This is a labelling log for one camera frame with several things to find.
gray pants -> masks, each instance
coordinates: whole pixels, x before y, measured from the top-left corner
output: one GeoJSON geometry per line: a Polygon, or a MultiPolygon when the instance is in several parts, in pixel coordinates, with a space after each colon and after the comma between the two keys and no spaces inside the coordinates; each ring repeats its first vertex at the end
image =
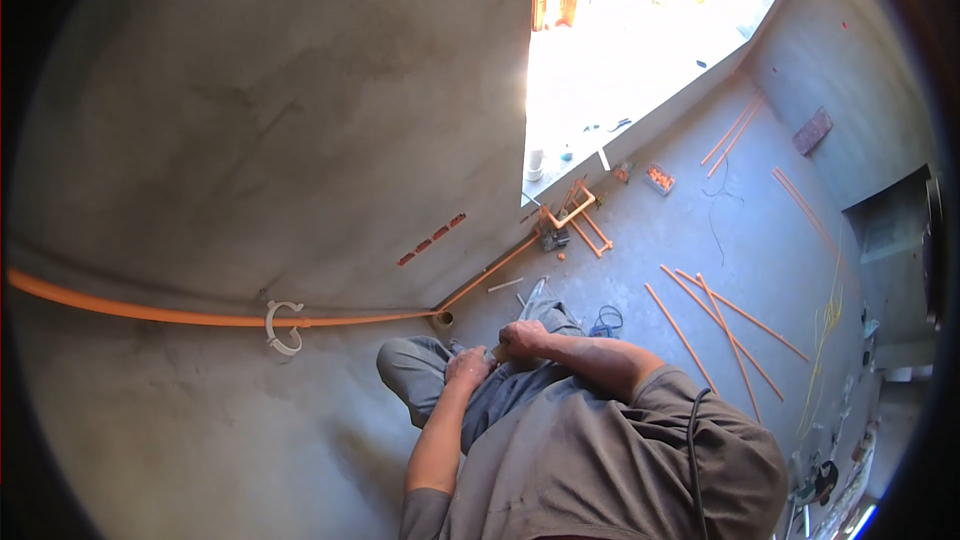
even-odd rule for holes
{"type": "MultiPolygon", "coordinates": [[[[577,321],[557,298],[530,300],[521,319],[539,319],[546,331],[583,336],[577,321]]],[[[426,335],[388,340],[376,356],[380,379],[410,410],[410,423],[423,428],[444,389],[447,363],[454,354],[437,338],[426,335]]],[[[523,405],[551,384],[573,373],[553,361],[532,370],[517,363],[499,365],[473,392],[463,415],[461,450],[465,455],[474,441],[501,417],[523,405]]]]}

man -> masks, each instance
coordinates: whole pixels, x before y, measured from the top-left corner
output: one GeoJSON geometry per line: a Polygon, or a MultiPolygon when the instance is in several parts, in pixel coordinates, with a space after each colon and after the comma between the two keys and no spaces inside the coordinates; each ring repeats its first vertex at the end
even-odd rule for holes
{"type": "MultiPolygon", "coordinates": [[[[702,537],[687,374],[585,337],[555,297],[531,297],[500,341],[513,360],[496,367],[483,347],[453,354],[427,336],[380,350],[381,378],[422,428],[400,540],[702,537]]],[[[694,430],[707,536],[769,538],[787,495],[773,434],[714,394],[694,430]]]]}

concrete floor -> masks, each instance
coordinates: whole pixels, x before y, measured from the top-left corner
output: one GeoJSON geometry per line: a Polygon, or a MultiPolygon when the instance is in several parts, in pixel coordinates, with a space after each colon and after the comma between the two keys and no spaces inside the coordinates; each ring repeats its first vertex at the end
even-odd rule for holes
{"type": "MultiPolygon", "coordinates": [[[[515,293],[540,275],[589,328],[597,310],[623,313],[623,339],[702,376],[643,287],[670,310],[721,395],[744,413],[750,399],[722,330],[658,267],[702,272],[719,294],[782,333],[811,359],[814,313],[828,302],[834,261],[810,222],[770,171],[780,166],[804,193],[856,268],[850,226],[790,143],[791,130],[761,108],[707,179],[700,160],[749,101],[749,81],[731,78],[681,125],[633,159],[655,160],[677,178],[666,197],[637,174],[629,186],[606,179],[590,214],[615,247],[596,258],[575,235],[565,250],[533,247],[452,309],[444,336],[493,345],[520,313],[515,293]],[[725,252],[722,260],[708,215],[725,252]],[[524,276],[519,285],[486,288],[524,276]]],[[[306,348],[284,361],[262,330],[205,329],[135,322],[16,296],[16,325],[41,425],[78,498],[110,538],[384,538],[396,533],[406,459],[417,438],[404,407],[382,386],[379,345],[428,334],[425,321],[305,330],[306,348]]],[[[848,373],[858,377],[862,342],[858,300],[848,288],[843,313],[822,354],[824,384],[816,421],[801,442],[812,363],[752,323],[725,311],[732,330],[786,396],[781,402],[750,369],[763,423],[785,455],[830,450],[830,432],[848,373]]],[[[873,380],[854,388],[837,463],[843,478],[868,415],[873,380]]],[[[814,401],[819,386],[814,388],[814,401]]],[[[821,507],[814,509],[814,523],[821,507]]]]}

gray t-shirt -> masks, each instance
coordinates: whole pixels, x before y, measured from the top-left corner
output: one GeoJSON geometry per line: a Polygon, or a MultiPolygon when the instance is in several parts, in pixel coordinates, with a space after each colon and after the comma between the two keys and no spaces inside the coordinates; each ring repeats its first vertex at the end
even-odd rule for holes
{"type": "MultiPolygon", "coordinates": [[[[687,450],[699,390],[673,365],[644,379],[630,404],[582,378],[549,385],[477,438],[452,497],[406,496],[400,540],[699,538],[687,450]]],[[[773,434],[713,393],[697,421],[709,537],[769,538],[787,495],[773,434]]]]}

